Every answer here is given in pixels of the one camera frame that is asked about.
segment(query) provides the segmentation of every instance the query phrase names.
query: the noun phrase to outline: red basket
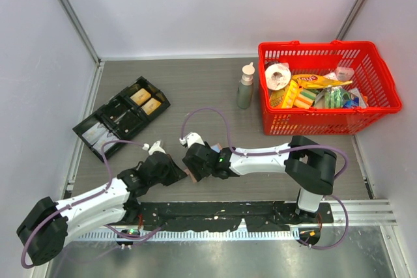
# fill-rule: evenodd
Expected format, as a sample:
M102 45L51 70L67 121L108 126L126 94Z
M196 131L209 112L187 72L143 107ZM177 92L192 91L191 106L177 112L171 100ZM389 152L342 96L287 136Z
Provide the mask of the red basket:
M358 87L367 96L369 107L273 108L265 81L265 63L273 60L289 63L292 74L325 75L337 66L353 68L353 83L347 89ZM263 42L259 45L259 97L267 135L354 134L402 108L391 73L371 42Z

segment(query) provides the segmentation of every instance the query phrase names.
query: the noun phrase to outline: gray bottle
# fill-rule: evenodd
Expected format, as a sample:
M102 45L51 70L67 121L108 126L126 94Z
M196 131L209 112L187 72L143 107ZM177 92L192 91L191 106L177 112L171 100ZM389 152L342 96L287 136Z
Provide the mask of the gray bottle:
M237 106L241 109L247 109L252 101L253 94L253 74L255 68L253 62L242 68L242 79L240 79L239 88L237 90Z

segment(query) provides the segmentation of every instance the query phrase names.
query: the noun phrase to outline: gray tabletop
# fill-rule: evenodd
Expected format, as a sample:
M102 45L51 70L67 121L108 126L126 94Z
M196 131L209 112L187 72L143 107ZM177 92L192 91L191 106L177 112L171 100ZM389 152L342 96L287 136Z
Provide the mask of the gray tabletop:
M244 148L276 146L291 140L291 136L269 136L263 133L257 78L249 109L236 105L241 68L257 60L190 59L157 61L106 62L94 108L131 84L139 76L161 89L171 107L147 126L135 141L152 144L164 141L164 148L181 168L185 148L179 144L180 128L185 116L200 107L216 107L223 111L231 125L233 145ZM223 120L213 112L200 112L187 124L186 133L197 132L209 144L227 146ZM368 199L364 180L350 135L313 135L310 139L338 147L348 154L351 166L335 183L334 194L342 199ZM124 146L109 160L115 174L135 166L146 158L146 152L136 146ZM338 168L343 165L338 158ZM108 175L103 163L87 148L83 150L73 195L78 195L106 183ZM141 198L142 201L271 201L295 200L299 186L286 174L250 174L220 180L208 177L198 183L185 178L171 186L157 185Z

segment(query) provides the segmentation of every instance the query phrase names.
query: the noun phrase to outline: yellow snack bag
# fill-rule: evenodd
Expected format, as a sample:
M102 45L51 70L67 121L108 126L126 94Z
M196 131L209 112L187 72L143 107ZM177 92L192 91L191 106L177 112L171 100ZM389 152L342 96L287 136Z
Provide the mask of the yellow snack bag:
M300 88L296 81L290 81L284 89L275 90L272 92L269 98L269 104L271 107L280 107L287 109L293 107L295 98L298 96Z
M327 87L344 86L352 83L352 81L334 81L333 79L328 79L324 76L316 74L298 74L293 75L291 79L295 80L305 89L322 89Z
M273 91L271 97L269 97L269 105L271 107L281 107L282 101L287 94L288 88L289 84L280 90Z

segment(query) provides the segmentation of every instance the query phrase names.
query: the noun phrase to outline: black tray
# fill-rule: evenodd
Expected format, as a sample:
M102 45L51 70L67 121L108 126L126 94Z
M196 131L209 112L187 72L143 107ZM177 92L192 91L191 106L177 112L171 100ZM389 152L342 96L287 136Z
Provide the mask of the black tray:
M142 88L146 89L151 94L151 98L155 98L161 102L161 105L150 115L147 115L144 110L142 110L141 106L137 105L132 99L130 99L133 94ZM116 96L112 97L107 104L99 107L89 117L79 123L76 127L72 128L72 130L79 138L81 138L81 140L87 147L89 147L97 158L103 162L101 153L96 151L96 149L93 148L93 145L83 137L83 134L87 130L99 122L117 138L131 140L156 117L161 115L161 113L164 112L170 105L171 104L162 91L149 83L145 78L139 77L133 84L123 89ZM106 158L110 158L110 156L118 151L118 149L120 149L123 145L125 144L116 143L110 147L105 152Z

